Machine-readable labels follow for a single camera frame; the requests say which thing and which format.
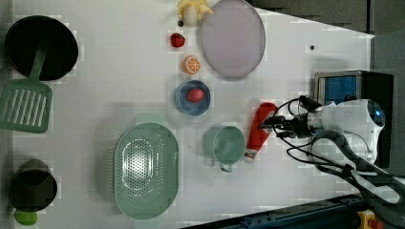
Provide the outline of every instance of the spatula handle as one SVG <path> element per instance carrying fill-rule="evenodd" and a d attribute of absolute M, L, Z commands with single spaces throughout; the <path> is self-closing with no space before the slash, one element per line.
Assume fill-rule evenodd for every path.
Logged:
<path fill-rule="evenodd" d="M 39 38 L 38 50 L 36 50 L 35 59 L 33 60 L 32 69 L 29 77 L 30 80 L 39 81 L 39 75 L 42 72 L 48 48 L 48 36 L 42 35 L 41 38 Z"/>

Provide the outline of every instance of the round plate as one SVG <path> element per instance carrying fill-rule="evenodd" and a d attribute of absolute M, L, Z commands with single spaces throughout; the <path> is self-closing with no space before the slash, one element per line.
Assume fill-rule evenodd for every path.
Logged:
<path fill-rule="evenodd" d="M 70 72 L 78 57 L 72 32 L 61 22 L 46 16 L 29 16 L 17 21 L 6 36 L 6 53 L 19 72 L 29 76 L 41 35 L 50 40 L 41 81 L 56 80 Z"/>
<path fill-rule="evenodd" d="M 265 52 L 262 19 L 244 0 L 222 0 L 212 10 L 202 25 L 205 56 L 225 79 L 242 79 L 256 69 Z"/>

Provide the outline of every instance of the green lime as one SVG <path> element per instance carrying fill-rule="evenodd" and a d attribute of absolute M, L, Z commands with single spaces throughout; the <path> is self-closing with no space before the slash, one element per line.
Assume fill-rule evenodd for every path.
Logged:
<path fill-rule="evenodd" d="M 18 210 L 15 211 L 14 218 L 24 226 L 34 225 L 38 221 L 38 215 L 36 213 L 26 213 Z"/>

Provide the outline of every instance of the green spatula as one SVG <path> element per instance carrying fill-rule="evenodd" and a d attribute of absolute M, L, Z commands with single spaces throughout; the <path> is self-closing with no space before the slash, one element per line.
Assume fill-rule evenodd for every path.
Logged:
<path fill-rule="evenodd" d="M 30 77 L 14 79 L 0 97 L 0 129 L 45 133 L 48 130 L 52 90 L 39 81 L 48 51 L 48 39 L 41 37 Z"/>

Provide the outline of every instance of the gray mug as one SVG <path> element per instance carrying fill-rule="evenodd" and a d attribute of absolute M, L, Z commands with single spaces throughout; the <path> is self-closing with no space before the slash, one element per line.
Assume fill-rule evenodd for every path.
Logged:
<path fill-rule="evenodd" d="M 202 145 L 208 157 L 220 162 L 222 171 L 231 173 L 232 164 L 244 155 L 245 136 L 234 126 L 215 125 L 205 133 Z"/>

